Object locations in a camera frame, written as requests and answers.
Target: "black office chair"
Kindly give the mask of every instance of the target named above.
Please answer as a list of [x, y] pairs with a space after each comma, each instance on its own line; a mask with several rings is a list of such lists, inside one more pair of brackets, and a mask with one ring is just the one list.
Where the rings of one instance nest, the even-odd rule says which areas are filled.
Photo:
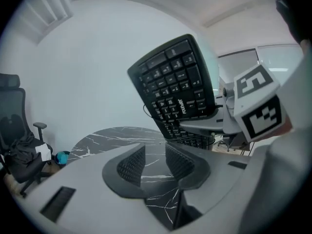
[[[48, 177], [50, 174], [42, 172], [47, 161], [42, 161], [41, 153], [27, 166], [15, 162], [10, 155], [5, 155], [16, 139], [26, 138], [31, 132], [25, 116], [25, 90], [19, 86], [19, 76], [0, 74], [0, 153], [4, 155], [4, 159], [0, 156], [0, 162], [6, 172], [12, 174], [18, 183], [27, 181], [20, 192], [23, 197], [26, 197], [25, 190], [35, 180], [40, 183], [42, 177]], [[34, 138], [27, 146], [30, 152], [36, 146], [44, 144], [41, 130], [47, 127], [40, 122], [33, 125], [38, 128], [40, 139]], [[47, 146], [52, 154], [52, 147]]]

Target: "keyboard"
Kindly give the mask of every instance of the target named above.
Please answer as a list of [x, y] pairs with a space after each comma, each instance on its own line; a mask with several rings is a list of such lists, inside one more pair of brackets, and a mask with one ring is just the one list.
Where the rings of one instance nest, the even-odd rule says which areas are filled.
[[164, 137], [205, 148], [205, 137], [179, 128], [179, 121], [205, 118], [215, 111], [206, 63], [192, 35], [175, 38], [152, 50], [128, 75]]

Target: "marble table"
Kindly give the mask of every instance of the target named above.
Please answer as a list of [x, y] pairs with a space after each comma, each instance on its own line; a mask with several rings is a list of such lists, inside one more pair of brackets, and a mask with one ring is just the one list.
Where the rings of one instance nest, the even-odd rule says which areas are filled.
[[141, 188], [147, 193], [147, 207], [169, 230], [173, 229], [178, 201], [177, 182], [166, 165], [165, 139], [159, 131], [138, 127], [114, 127], [97, 131], [79, 141], [67, 164], [77, 159], [135, 143], [145, 144], [146, 164]]

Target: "wall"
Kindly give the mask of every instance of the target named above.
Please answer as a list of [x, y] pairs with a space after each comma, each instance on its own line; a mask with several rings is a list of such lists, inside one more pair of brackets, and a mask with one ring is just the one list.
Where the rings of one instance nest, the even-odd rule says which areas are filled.
[[72, 8], [74, 16], [38, 46], [10, 30], [3, 38], [1, 72], [20, 75], [28, 123], [48, 125], [43, 137], [54, 151], [109, 127], [156, 130], [126, 71], [162, 43], [196, 33], [131, 1], [78, 0]]
[[261, 45], [295, 43], [274, 3], [230, 16], [207, 28], [206, 33], [218, 56]]

